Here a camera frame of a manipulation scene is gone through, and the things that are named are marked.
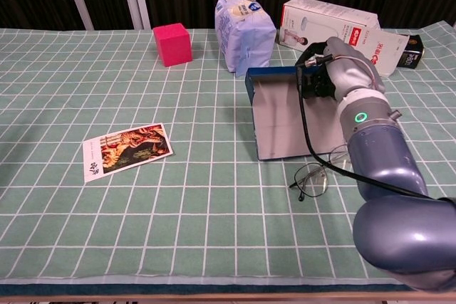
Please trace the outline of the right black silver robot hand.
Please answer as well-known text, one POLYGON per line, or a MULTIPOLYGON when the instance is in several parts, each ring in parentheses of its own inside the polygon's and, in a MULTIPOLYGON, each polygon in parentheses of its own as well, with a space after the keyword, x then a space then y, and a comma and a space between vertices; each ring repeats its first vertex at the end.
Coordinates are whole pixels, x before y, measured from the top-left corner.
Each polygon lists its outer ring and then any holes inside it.
POLYGON ((371 61, 336 37, 310 44, 295 66, 305 99, 333 98, 339 102, 357 89, 385 92, 383 81, 371 61))

